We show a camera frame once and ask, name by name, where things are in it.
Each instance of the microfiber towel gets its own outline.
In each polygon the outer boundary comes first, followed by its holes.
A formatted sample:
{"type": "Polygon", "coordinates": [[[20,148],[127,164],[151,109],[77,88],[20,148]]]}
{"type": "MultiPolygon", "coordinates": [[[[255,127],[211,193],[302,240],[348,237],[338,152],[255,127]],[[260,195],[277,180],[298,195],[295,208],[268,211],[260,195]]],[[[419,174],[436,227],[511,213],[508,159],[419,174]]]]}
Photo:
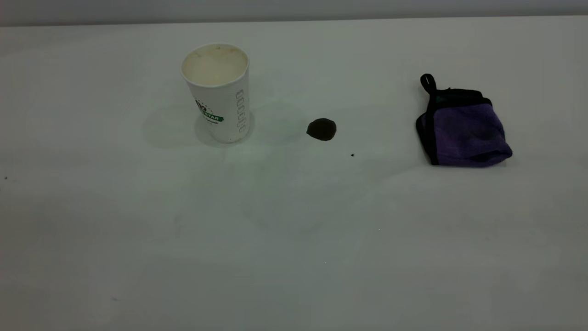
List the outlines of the microfiber towel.
{"type": "Polygon", "coordinates": [[[429,93],[416,120],[420,142],[434,166],[488,167],[513,155],[492,102],[473,90],[437,90],[430,74],[420,78],[429,93]]]}

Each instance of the dark stain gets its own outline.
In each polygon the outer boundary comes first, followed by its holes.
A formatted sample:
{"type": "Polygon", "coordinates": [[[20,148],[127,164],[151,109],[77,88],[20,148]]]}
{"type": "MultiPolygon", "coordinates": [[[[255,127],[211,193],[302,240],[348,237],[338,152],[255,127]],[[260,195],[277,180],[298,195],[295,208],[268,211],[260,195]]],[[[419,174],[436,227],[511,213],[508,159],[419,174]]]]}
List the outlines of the dark stain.
{"type": "Polygon", "coordinates": [[[323,141],[331,140],[335,136],[335,132],[337,132],[337,125],[327,118],[312,121],[306,130],[309,136],[323,141]]]}

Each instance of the coffee spill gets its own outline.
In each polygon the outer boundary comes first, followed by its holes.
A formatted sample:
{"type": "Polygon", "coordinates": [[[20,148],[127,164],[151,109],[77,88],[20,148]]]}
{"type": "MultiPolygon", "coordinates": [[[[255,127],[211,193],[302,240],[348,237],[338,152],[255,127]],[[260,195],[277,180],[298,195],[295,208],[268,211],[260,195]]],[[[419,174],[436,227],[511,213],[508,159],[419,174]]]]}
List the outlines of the coffee spill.
{"type": "Polygon", "coordinates": [[[307,135],[323,141],[331,140],[335,132],[337,132],[337,125],[327,118],[312,121],[306,130],[307,135]]]}

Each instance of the purple towel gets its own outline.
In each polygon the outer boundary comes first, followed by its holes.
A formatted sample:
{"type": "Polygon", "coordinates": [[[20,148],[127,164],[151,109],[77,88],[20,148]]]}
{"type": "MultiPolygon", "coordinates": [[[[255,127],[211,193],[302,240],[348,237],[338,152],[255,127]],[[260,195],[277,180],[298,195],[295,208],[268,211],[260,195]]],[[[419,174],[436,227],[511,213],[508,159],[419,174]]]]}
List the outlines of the purple towel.
{"type": "Polygon", "coordinates": [[[429,93],[427,112],[416,121],[433,165],[488,167],[512,156],[492,102],[472,90],[437,90],[430,74],[420,78],[429,93]]]}

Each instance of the white tabletop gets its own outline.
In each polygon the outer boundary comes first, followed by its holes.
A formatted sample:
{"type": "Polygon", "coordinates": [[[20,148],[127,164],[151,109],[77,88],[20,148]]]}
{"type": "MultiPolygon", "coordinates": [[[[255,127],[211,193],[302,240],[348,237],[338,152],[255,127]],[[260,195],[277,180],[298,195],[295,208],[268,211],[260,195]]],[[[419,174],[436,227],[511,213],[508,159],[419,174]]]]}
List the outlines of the white tabletop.
{"type": "Polygon", "coordinates": [[[586,77],[586,16],[2,28],[0,329],[586,330],[586,77]],[[179,74],[213,41],[239,144],[179,74]],[[514,156],[428,165],[426,72],[514,156]]]}

